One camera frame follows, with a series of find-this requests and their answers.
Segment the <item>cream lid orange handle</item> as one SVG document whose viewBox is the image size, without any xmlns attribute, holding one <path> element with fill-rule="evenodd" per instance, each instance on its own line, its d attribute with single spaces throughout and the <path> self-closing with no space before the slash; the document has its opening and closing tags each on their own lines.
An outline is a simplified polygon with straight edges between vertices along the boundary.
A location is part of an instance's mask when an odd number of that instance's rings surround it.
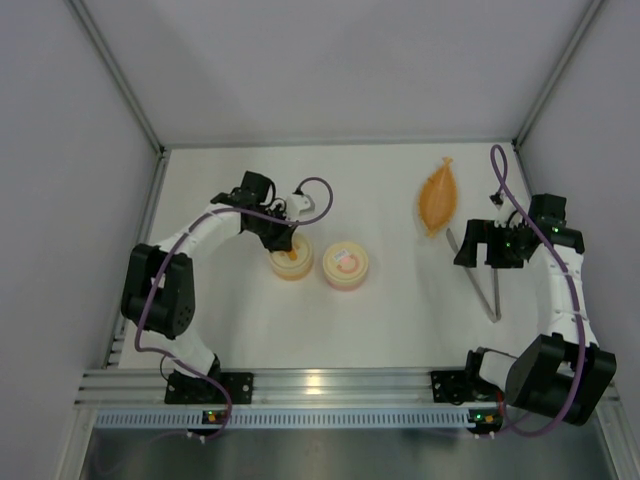
<svg viewBox="0 0 640 480">
<path fill-rule="evenodd" d="M 269 255 L 270 265 L 279 264 L 283 266 L 312 263 L 314 250 L 310 240 L 300 233 L 295 233 L 292 239 L 292 249 L 290 251 L 273 252 Z"/>
</svg>

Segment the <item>cream lid pink handle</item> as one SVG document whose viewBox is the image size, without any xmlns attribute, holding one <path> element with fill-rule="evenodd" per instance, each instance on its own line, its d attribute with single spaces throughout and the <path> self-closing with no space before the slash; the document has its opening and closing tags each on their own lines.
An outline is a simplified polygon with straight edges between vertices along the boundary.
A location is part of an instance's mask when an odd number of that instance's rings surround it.
<svg viewBox="0 0 640 480">
<path fill-rule="evenodd" d="M 358 243 L 342 241 L 330 245 L 322 258 L 324 273 L 338 272 L 340 275 L 360 275 L 368 272 L 369 257 Z"/>
</svg>

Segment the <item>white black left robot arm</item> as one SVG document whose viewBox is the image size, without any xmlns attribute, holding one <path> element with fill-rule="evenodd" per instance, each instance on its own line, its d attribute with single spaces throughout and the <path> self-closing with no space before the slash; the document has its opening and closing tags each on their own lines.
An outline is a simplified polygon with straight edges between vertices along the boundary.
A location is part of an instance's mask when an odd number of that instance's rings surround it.
<svg viewBox="0 0 640 480">
<path fill-rule="evenodd" d="M 167 356 L 180 374 L 204 385 L 220 380 L 219 359 L 198 332 L 203 289 L 196 285 L 197 268 L 245 232 L 270 252 L 292 248 L 293 223 L 313 208 L 313 201 L 301 188 L 285 199 L 269 199 L 273 188 L 270 178 L 247 171 L 238 187 L 217 194 L 175 234 L 133 248 L 121 314 L 136 325 L 137 350 Z"/>
</svg>

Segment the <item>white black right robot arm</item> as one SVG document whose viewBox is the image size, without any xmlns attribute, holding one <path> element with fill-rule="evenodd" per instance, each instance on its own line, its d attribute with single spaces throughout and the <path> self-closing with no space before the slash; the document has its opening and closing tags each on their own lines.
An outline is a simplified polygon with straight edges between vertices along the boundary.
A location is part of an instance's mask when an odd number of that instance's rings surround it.
<svg viewBox="0 0 640 480">
<path fill-rule="evenodd" d="M 486 265 L 527 270 L 535 287 L 538 335 L 518 356 L 484 347 L 470 352 L 465 373 L 496 387 L 510 406 L 547 418 L 561 415 L 581 426 L 617 369 L 615 355 L 599 347 L 586 313 L 583 235 L 568 227 L 563 197 L 535 195 L 525 216 L 503 193 L 491 201 L 495 219 L 468 221 L 454 263 L 476 267 L 484 244 Z"/>
</svg>

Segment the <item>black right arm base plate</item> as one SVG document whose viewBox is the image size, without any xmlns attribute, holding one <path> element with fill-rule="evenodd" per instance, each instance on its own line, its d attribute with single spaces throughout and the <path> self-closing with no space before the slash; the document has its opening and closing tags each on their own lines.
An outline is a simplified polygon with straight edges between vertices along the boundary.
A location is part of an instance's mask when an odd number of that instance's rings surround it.
<svg viewBox="0 0 640 480">
<path fill-rule="evenodd" d="M 497 386 L 465 370 L 433 370 L 429 376 L 435 403 L 462 405 L 498 401 Z"/>
</svg>

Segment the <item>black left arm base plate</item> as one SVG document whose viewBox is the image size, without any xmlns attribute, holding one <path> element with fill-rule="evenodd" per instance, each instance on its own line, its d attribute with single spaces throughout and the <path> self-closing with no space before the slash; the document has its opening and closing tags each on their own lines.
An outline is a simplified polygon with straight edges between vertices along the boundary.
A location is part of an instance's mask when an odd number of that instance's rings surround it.
<svg viewBox="0 0 640 480">
<path fill-rule="evenodd" d="M 218 383 L 227 392 L 233 405 L 252 403 L 253 373 L 223 371 Z M 168 405 L 225 404 L 226 397 L 217 387 L 202 378 L 174 372 L 168 377 L 164 403 Z"/>
</svg>

